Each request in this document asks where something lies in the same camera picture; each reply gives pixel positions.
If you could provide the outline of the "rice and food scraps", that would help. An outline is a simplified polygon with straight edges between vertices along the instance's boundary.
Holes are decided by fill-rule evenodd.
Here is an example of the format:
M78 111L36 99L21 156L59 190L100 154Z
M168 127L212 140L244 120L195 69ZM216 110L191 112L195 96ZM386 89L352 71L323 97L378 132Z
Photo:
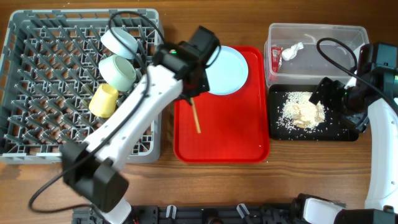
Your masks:
M280 113L277 124L286 128L288 132L304 131L312 133L326 120L325 107L318 102L316 105L309 101L311 93L307 91L293 91L282 95L285 102L277 107Z

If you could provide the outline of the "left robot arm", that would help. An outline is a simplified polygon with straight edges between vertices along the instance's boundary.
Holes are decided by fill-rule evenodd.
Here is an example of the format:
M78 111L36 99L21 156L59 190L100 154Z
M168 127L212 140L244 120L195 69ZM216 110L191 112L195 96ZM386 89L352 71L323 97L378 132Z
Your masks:
M157 115L174 100L209 90L206 68L220 43L166 43L158 48L147 72L116 112L82 143L67 143L62 153L63 181L89 201L108 223L126 223L132 207L124 198L123 170L131 146Z

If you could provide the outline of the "white napkin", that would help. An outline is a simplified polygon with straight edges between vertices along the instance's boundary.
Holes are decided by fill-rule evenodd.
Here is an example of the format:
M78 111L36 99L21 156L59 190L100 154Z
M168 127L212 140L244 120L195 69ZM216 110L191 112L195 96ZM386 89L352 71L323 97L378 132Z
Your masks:
M285 61L289 61L293 59L299 50L302 50L304 48L303 43L299 42L297 44L294 44L290 48L284 49L282 51L282 59Z

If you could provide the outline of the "yellow cup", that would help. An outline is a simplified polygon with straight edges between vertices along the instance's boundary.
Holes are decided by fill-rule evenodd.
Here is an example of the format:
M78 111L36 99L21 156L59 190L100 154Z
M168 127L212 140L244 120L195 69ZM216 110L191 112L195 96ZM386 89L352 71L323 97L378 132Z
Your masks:
M111 85L101 84L89 104L89 110L95 116L109 118L115 112L119 92Z

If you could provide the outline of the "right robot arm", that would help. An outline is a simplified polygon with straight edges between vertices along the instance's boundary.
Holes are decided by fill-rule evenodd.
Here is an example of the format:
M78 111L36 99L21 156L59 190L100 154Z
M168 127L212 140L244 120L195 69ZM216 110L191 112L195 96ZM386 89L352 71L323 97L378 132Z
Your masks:
M356 79L347 87L324 78L310 102L331 107L341 119L363 114L371 125L371 180L363 209L347 209L330 200L300 194L290 209L292 222L397 223L397 46L366 44L346 69L324 52L320 55Z

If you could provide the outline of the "green bowl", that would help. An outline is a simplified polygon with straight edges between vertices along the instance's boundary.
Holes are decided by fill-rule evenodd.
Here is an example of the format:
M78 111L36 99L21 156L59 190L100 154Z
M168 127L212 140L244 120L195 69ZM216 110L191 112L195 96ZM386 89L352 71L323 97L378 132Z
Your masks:
M136 80L135 68L118 55L100 60L98 68L104 80L118 91L128 91Z

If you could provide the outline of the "light blue plate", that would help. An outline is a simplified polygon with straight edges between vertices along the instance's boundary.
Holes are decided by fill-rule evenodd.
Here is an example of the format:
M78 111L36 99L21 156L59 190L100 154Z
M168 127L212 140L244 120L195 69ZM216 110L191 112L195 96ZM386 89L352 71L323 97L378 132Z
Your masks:
M222 45L210 58L214 63L206 69L209 93L230 95L238 91L248 78L248 63L243 55L232 47Z

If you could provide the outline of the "light blue bowl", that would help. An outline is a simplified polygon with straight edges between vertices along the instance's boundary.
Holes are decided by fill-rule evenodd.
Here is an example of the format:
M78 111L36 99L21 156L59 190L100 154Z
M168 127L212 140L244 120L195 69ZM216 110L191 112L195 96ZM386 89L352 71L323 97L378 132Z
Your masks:
M118 27L107 30L100 41L112 53L126 59L134 59L138 48L137 40Z

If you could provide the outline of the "red snack wrapper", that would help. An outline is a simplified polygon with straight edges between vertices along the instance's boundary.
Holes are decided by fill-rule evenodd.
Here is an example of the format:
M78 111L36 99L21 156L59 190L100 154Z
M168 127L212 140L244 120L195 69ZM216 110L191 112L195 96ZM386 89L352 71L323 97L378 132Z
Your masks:
M282 65L282 47L272 46L271 47L271 64L272 71L277 73L279 71L280 66Z

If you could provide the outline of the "wooden chopstick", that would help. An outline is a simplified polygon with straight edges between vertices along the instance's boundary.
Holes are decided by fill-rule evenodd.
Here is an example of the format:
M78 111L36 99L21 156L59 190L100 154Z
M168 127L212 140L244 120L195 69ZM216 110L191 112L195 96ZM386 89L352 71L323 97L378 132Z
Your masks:
M200 134L201 133L201 128L200 128L200 123L199 123L199 120L198 120L197 109L196 109L196 106L195 106L194 98L190 98L190 101L192 103L192 111L193 111L193 118L194 118L194 122L195 122L195 127L197 129L197 133Z

